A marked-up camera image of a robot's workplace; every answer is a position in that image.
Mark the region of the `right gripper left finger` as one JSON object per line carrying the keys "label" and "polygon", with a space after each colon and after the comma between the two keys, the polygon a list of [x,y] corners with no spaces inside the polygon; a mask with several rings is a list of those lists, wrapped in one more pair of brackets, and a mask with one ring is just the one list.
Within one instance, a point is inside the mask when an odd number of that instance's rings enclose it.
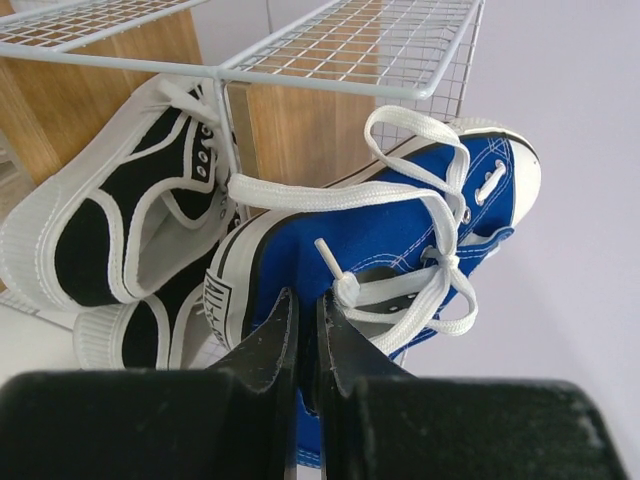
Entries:
{"label": "right gripper left finger", "polygon": [[292,479],[299,309],[203,370],[34,372],[1,390],[5,479]]}

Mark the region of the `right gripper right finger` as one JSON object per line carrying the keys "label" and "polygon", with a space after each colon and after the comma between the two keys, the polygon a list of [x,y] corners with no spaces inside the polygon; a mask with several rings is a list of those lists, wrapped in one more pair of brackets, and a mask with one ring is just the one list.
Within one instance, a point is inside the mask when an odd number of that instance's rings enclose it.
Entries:
{"label": "right gripper right finger", "polygon": [[418,378],[317,302],[327,479],[623,479],[599,410],[563,381]]}

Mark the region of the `black white sneaker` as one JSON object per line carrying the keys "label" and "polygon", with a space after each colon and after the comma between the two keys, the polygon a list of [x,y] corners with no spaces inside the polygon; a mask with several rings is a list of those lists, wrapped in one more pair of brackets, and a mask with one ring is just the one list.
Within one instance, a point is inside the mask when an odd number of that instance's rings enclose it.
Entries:
{"label": "black white sneaker", "polygon": [[227,353],[204,315],[203,287],[167,288],[80,314],[73,346],[85,370],[203,369]]}
{"label": "black white sneaker", "polygon": [[158,74],[1,227],[1,279],[42,310],[158,291],[233,225],[229,158],[209,78]]}

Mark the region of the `blue canvas sneaker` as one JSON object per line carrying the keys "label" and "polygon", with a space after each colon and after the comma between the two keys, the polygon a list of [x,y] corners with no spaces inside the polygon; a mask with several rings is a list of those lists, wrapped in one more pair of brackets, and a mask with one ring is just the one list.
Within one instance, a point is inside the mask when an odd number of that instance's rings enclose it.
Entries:
{"label": "blue canvas sneaker", "polygon": [[316,304],[333,306],[395,358],[435,335],[474,325],[471,273],[534,205],[541,164],[531,143],[494,121],[436,120],[386,105],[365,123],[373,161],[322,187],[235,174],[230,195],[258,214],[222,241],[204,279],[206,318],[236,347],[283,289],[299,302],[308,385]]}

